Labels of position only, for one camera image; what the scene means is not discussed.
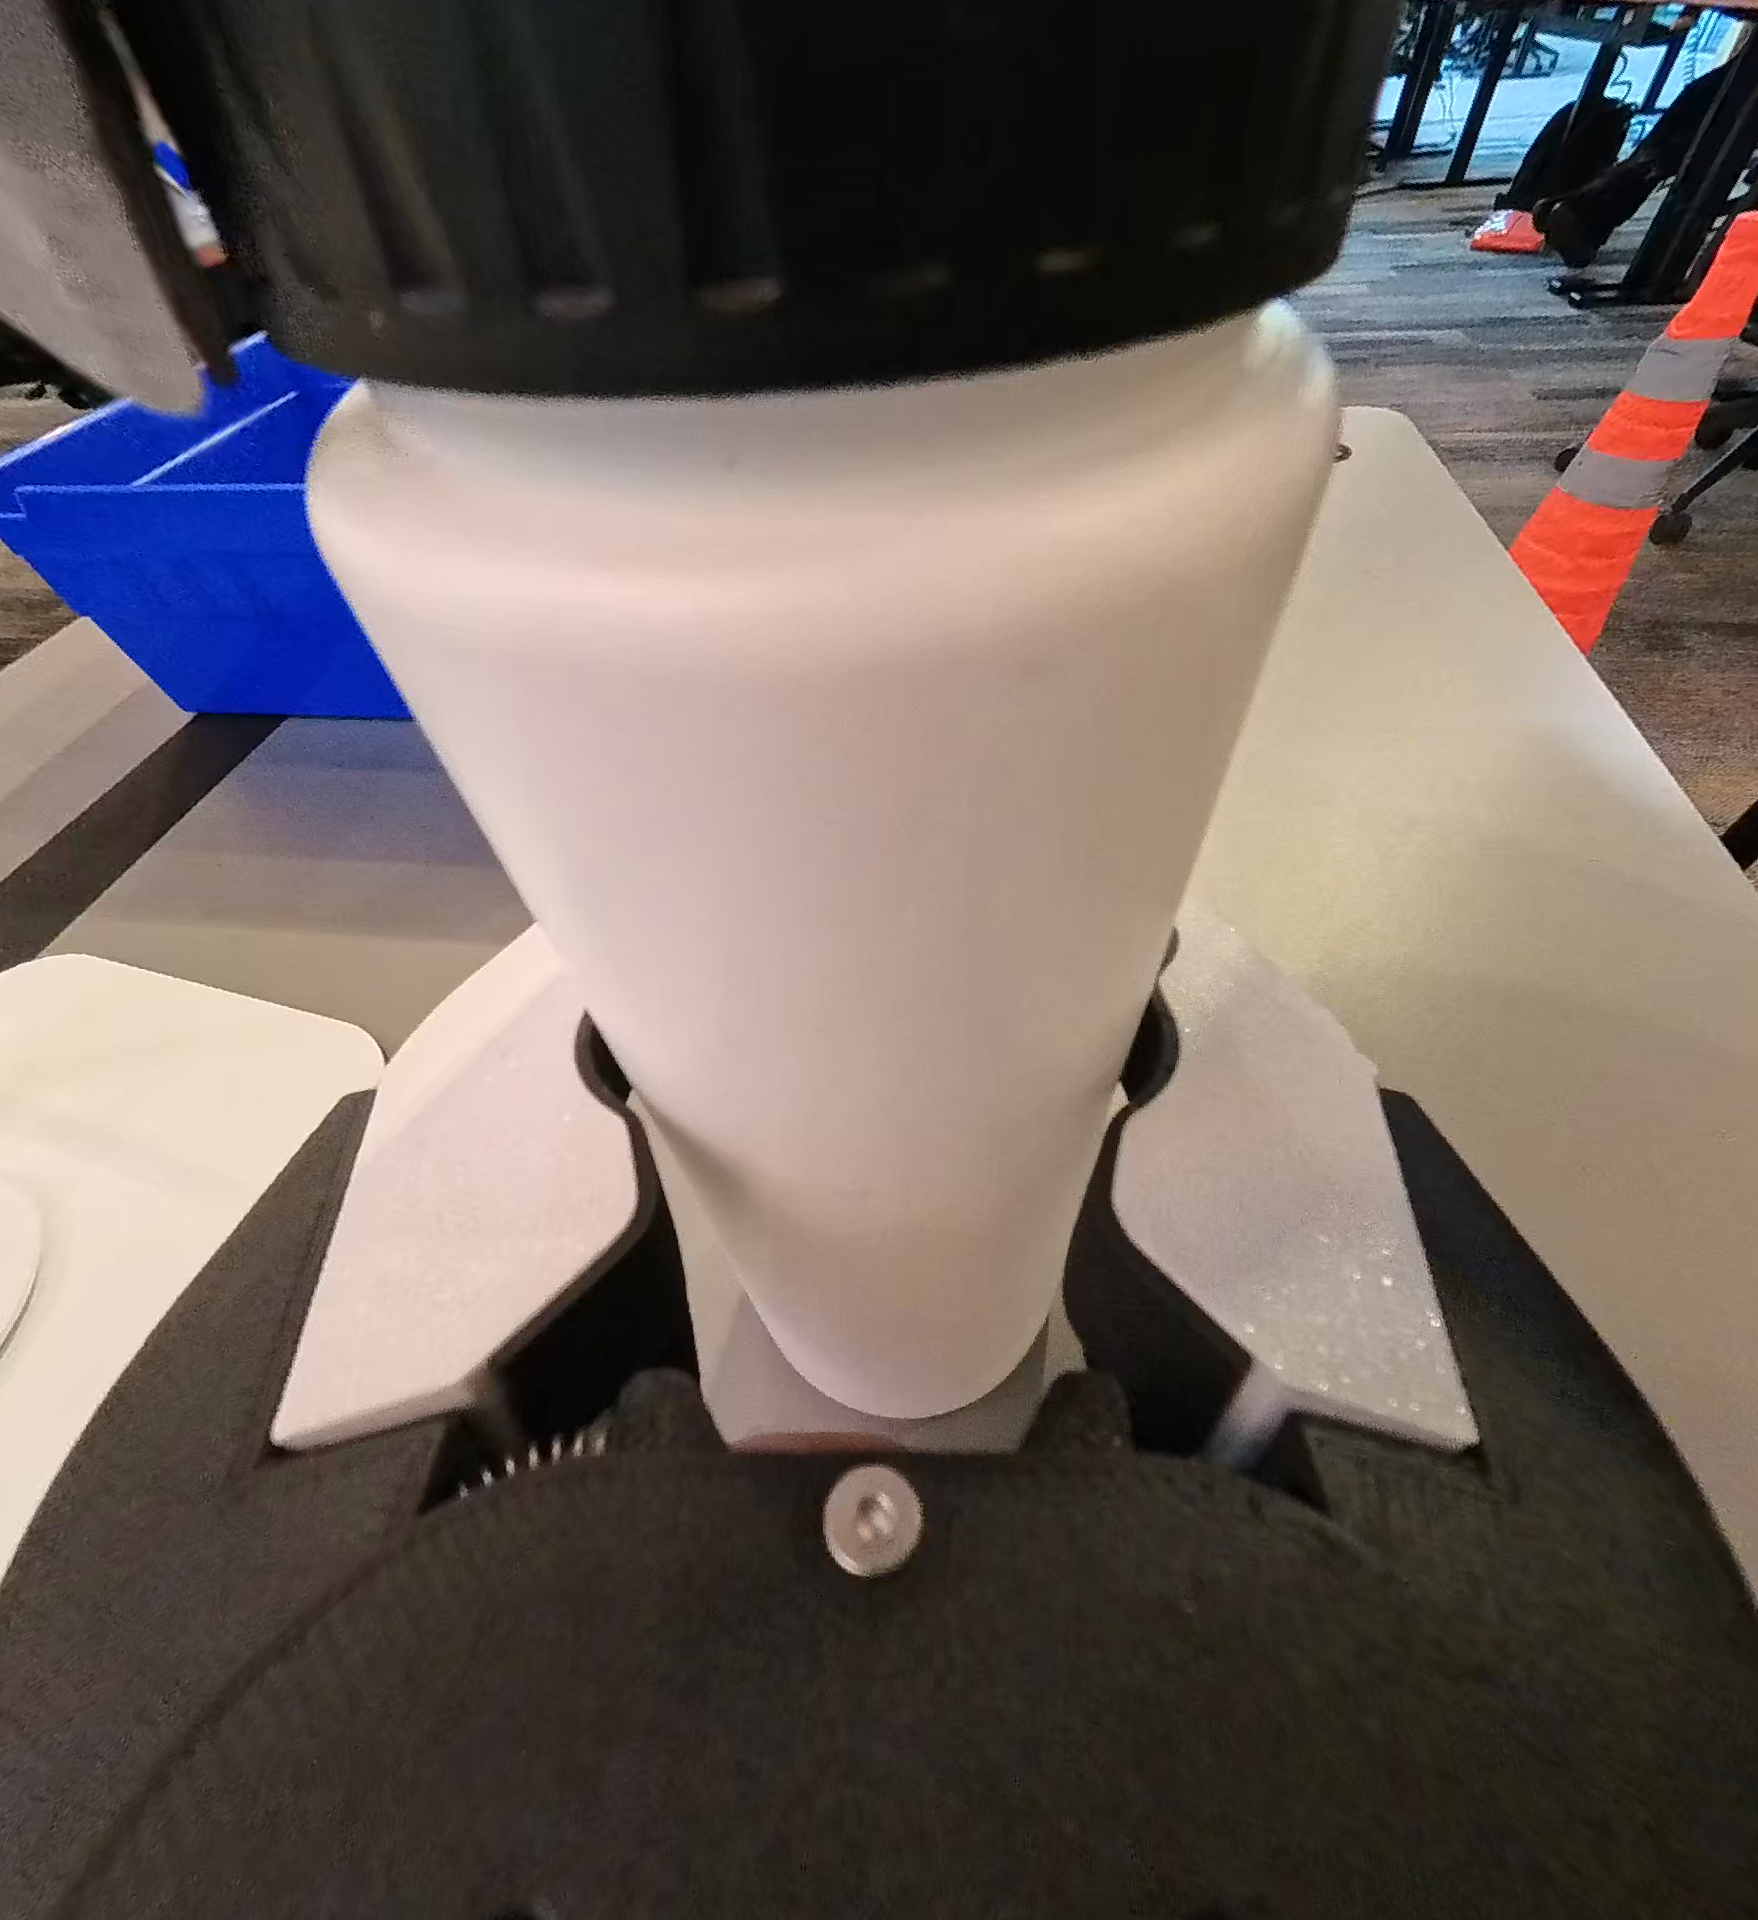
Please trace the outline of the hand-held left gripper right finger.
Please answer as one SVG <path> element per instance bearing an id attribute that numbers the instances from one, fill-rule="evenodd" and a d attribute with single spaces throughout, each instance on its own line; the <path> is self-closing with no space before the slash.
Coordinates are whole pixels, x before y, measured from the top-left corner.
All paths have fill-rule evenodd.
<path id="1" fill-rule="evenodd" d="M 1294 1419 L 1478 1445 L 1373 1060 L 1183 909 L 1074 1225 L 1074 1335 L 1142 1453 L 1261 1463 Z"/>

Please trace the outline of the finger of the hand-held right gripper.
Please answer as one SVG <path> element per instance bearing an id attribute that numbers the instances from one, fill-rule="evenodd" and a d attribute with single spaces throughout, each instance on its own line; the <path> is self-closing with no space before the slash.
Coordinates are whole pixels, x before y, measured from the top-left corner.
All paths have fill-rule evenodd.
<path id="1" fill-rule="evenodd" d="M 234 364 L 111 6 L 0 2 L 0 318 L 110 395 L 193 417 Z"/>

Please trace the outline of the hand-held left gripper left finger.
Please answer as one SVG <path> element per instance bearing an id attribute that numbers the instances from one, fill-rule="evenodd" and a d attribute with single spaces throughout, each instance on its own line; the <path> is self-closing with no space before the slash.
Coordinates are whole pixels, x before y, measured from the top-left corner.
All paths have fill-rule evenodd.
<path id="1" fill-rule="evenodd" d="M 655 1199 L 627 1092 L 545 932 L 520 932 L 389 1058 L 272 1419 L 284 1453 L 489 1397 Z"/>

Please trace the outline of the blue plastic bin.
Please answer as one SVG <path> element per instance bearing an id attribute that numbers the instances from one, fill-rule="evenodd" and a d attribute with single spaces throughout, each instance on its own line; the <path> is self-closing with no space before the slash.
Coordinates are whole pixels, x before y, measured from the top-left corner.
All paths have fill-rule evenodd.
<path id="1" fill-rule="evenodd" d="M 117 400 L 0 455 L 0 543 L 190 714 L 405 723 L 308 515 L 349 379 L 234 347 L 195 417 Z"/>

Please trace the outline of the white bottle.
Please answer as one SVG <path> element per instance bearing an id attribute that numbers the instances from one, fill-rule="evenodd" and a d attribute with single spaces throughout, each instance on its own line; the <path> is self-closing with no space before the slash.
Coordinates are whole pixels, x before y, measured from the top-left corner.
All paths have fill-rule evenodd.
<path id="1" fill-rule="evenodd" d="M 1338 424 L 1273 300 L 317 435 L 322 559 L 824 1396 L 938 1419 L 1042 1329 Z"/>

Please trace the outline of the black bottle lid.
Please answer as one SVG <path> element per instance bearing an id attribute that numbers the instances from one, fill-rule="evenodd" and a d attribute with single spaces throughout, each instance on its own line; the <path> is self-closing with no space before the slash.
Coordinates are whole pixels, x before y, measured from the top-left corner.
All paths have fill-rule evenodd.
<path id="1" fill-rule="evenodd" d="M 113 6 L 272 345 L 580 400 L 1019 371 L 1338 259 L 1399 6 Z"/>

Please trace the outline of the orange traffic cone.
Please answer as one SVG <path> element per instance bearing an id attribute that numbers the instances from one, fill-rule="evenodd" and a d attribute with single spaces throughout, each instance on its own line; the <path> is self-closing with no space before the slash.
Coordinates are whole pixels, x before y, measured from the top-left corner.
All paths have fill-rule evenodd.
<path id="1" fill-rule="evenodd" d="M 1726 229 L 1697 290 L 1668 322 L 1530 515 L 1510 557 L 1589 655 L 1651 540 L 1669 471 L 1706 414 L 1758 300 L 1758 210 Z"/>

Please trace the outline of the black backpack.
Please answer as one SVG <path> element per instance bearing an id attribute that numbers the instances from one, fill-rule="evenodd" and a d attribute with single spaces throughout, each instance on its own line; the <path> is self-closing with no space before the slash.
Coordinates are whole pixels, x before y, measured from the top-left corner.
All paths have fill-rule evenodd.
<path id="1" fill-rule="evenodd" d="M 1635 107 L 1611 95 L 1554 113 L 1496 210 L 1528 210 L 1544 237 L 1541 254 L 1567 270 L 1589 267 L 1661 184 L 1658 164 L 1627 151 L 1633 127 Z"/>

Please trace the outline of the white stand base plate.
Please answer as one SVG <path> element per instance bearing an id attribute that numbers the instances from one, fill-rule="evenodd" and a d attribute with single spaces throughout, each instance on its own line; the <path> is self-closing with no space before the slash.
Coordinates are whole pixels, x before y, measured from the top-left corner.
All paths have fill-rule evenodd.
<path id="1" fill-rule="evenodd" d="M 0 1180 L 44 1219 L 0 1356 L 0 1584 L 152 1332 L 382 1070 L 353 1025 L 96 955 L 0 975 Z"/>

